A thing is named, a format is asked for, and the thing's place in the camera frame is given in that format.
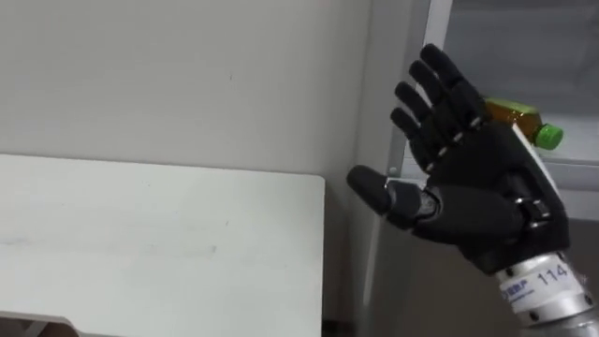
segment white cabinet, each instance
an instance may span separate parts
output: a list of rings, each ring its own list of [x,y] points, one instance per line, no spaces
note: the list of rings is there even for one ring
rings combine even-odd
[[[536,106],[564,130],[556,150],[538,151],[579,210],[566,196],[599,192],[599,2],[432,0],[429,13],[425,43],[442,45],[483,95]],[[405,153],[402,177],[424,178]],[[599,194],[581,200],[599,206]]]

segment bottle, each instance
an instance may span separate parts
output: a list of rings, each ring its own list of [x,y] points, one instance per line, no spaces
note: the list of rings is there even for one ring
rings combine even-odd
[[[555,125],[543,124],[537,108],[494,97],[486,97],[485,103],[493,119],[517,124],[534,146],[554,150],[560,145],[563,130]]]

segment tabletop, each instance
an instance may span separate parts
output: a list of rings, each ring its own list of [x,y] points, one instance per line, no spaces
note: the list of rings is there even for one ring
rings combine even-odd
[[[0,155],[0,312],[81,336],[320,336],[325,183]]]

